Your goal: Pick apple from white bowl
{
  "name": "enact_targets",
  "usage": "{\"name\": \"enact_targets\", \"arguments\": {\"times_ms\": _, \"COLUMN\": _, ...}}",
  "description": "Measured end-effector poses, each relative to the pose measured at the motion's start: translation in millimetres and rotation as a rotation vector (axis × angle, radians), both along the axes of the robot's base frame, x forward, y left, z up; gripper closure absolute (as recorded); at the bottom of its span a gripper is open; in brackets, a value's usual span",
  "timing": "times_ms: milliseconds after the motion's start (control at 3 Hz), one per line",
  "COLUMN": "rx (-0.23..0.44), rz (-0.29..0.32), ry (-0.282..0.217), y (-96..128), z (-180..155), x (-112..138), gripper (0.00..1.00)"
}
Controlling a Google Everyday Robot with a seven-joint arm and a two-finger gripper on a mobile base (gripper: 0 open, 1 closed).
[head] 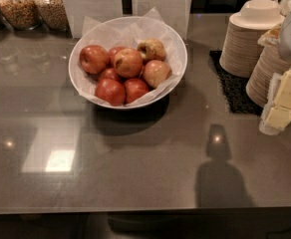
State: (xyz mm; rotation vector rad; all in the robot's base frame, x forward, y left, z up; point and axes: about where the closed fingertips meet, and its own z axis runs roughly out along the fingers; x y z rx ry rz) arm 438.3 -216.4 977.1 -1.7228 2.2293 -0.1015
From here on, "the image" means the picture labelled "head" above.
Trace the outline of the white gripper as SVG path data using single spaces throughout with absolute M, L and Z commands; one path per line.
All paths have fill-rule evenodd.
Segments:
M 283 21 L 279 34 L 278 51 L 291 64 L 291 12 Z M 277 135 L 291 123 L 291 69 L 283 75 L 275 73 L 270 81 L 267 104 L 263 108 L 259 130 Z

